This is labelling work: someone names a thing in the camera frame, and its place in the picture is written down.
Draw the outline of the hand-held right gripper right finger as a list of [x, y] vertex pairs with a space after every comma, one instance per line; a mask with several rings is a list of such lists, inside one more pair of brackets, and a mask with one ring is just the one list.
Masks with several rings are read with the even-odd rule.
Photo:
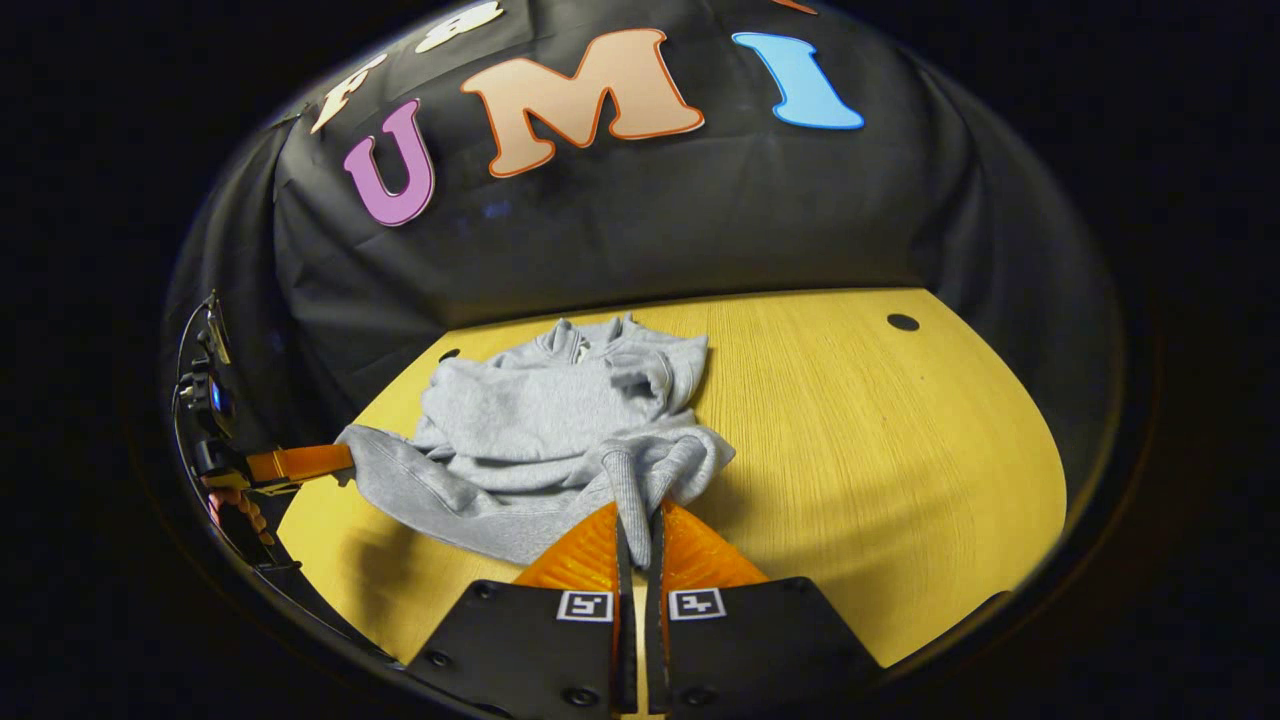
[[808, 577], [772, 579], [687, 509], [650, 519], [646, 708], [657, 716], [787, 716], [861, 691], [882, 666]]

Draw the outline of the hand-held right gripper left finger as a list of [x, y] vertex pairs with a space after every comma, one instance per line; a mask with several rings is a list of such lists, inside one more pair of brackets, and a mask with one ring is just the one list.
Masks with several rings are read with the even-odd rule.
[[637, 707], [632, 562], [607, 503], [512, 582], [461, 592], [410, 662], [431, 688], [493, 716], [622, 716]]

